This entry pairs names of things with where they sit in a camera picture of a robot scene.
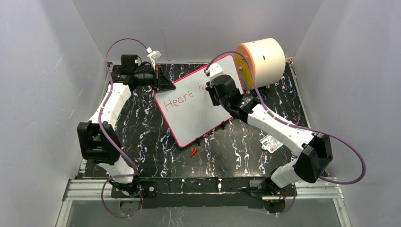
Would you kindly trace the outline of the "pink-framed whiteboard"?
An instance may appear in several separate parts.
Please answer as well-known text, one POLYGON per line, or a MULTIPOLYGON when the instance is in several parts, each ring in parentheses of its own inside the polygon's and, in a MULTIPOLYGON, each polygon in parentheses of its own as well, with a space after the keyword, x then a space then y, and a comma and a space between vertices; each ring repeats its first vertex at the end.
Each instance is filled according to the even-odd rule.
POLYGON ((185 148, 202 137, 231 115, 222 107, 214 106, 206 83, 205 67, 176 80, 175 90, 159 91, 154 99, 179 147, 185 148))

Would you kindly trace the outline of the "red marker cap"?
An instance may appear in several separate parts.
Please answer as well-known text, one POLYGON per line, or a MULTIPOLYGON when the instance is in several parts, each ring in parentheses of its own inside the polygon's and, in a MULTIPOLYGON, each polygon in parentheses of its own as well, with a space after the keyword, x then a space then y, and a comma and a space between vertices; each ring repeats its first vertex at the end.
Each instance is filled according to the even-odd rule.
POLYGON ((198 151, 198 150, 197 150, 196 148, 194 148, 194 149, 192 150, 190 156, 191 156, 191 157, 194 157, 194 155, 197 153, 197 151, 198 151))

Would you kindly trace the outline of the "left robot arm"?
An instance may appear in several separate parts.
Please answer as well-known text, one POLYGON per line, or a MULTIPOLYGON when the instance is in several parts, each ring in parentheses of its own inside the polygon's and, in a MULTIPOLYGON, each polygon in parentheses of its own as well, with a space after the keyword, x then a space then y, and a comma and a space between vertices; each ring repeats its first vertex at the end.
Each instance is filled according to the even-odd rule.
POLYGON ((174 90, 175 85, 160 72, 156 60, 159 52, 147 55, 148 61, 138 62, 135 54, 123 54, 121 65, 110 70, 105 97, 96 112, 86 122, 80 122, 77 133, 82 157, 103 168, 110 176, 109 183, 124 195, 135 197, 141 192, 138 169, 123 153, 116 135, 116 123, 125 103, 137 87, 150 87, 154 91, 174 90))

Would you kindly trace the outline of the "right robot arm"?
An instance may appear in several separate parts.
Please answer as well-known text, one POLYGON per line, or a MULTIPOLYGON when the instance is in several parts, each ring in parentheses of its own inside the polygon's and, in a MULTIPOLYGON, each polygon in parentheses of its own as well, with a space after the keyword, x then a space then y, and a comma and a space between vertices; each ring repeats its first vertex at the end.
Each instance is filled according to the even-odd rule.
POLYGON ((233 118, 266 132, 296 156, 290 163, 275 168, 259 185, 247 187, 245 192, 278 196, 289 184, 315 183, 333 160, 329 136, 300 130, 270 109, 264 109, 258 98, 242 94, 231 76, 213 76, 206 85, 214 106, 220 105, 233 118))

